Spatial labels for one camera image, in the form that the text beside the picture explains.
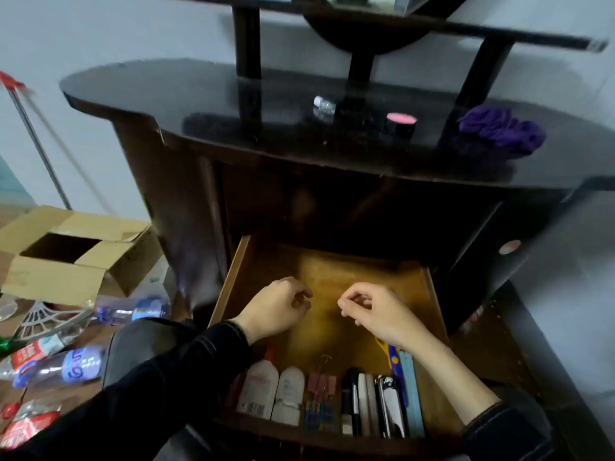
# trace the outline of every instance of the purple scrunchie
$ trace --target purple scrunchie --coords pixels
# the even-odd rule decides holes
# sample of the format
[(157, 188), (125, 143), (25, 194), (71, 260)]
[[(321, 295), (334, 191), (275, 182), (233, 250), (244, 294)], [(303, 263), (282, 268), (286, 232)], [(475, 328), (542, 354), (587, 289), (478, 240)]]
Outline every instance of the purple scrunchie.
[(498, 147), (517, 147), (528, 154), (542, 146), (547, 133), (534, 121), (519, 121), (510, 108), (479, 105), (459, 119), (459, 132), (478, 134)]

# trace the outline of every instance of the black sleeve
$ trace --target black sleeve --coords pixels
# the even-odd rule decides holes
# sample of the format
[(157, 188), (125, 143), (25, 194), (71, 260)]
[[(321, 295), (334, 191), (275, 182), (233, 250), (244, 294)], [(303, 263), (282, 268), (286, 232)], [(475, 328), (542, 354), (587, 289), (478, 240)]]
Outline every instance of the black sleeve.
[(474, 419), (463, 434), (465, 453), (472, 461), (554, 461), (553, 443), (519, 412), (498, 403)]
[(191, 420), (209, 418), (216, 395), (248, 364), (249, 346), (230, 322), (135, 367), (114, 385), (59, 418), (3, 461), (151, 461)]

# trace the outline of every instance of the wooden drawer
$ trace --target wooden drawer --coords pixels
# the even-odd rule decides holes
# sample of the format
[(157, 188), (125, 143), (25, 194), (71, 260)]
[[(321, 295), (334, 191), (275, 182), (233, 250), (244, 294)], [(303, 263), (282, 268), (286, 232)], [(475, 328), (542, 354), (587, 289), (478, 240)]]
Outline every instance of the wooden drawer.
[[(288, 276), (305, 281), (312, 288), (314, 298), (312, 309), (297, 326), (269, 339), (277, 348), (274, 364), (279, 371), (288, 366), (297, 366), (308, 375), (316, 370), (321, 356), (328, 355), (332, 359), (323, 372), (336, 375), (338, 387), (343, 373), (351, 366), (361, 367), (372, 374), (390, 373), (387, 358), (373, 335), (340, 314), (337, 300), (355, 281), (390, 286), (432, 333), (447, 341), (429, 271), (418, 263), (337, 255), (271, 243), (251, 236), (244, 236), (239, 243), (210, 325), (236, 316), (262, 287)], [(262, 358), (265, 346), (265, 342), (255, 345), (255, 361)], [(426, 440), (384, 440), (306, 432), (301, 427), (277, 424), (232, 411), (223, 412), (217, 417), (217, 423), (233, 431), (231, 440), (235, 440), (235, 448), (237, 437), (243, 434), (244, 449), (251, 442), (271, 445), (271, 449), (284, 451), (287, 458), (293, 458), (288, 455), (289, 450), (292, 451), (288, 445), (294, 446), (301, 455), (305, 449), (336, 450), (365, 456), (414, 455), (426, 458), (458, 452), (461, 422), (426, 371), (419, 364), (415, 364), (415, 371)], [(338, 413), (340, 396), (341, 388), (338, 388), (334, 400)], [(263, 450), (262, 447), (253, 449), (259, 453)]]

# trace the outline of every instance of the barcode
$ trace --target barcode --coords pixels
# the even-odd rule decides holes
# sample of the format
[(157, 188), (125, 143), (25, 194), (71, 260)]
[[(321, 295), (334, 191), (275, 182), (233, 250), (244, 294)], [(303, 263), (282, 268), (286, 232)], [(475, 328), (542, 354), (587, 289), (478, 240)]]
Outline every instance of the barcode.
[(248, 414), (255, 414), (257, 416), (262, 416), (265, 413), (265, 405), (258, 403), (250, 403), (248, 404)]

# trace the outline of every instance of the hand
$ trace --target hand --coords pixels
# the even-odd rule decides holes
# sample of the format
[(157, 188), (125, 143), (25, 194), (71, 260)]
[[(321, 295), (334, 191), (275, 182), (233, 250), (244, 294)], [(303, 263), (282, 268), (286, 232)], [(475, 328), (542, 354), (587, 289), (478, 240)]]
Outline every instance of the hand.
[(413, 352), (430, 335), (423, 323), (388, 287), (355, 283), (338, 301), (342, 316), (352, 317), (377, 338), (396, 348)]
[(251, 345), (301, 320), (312, 307), (306, 297), (312, 297), (312, 290), (304, 282), (293, 277), (277, 279), (261, 289), (231, 321), (243, 330)]

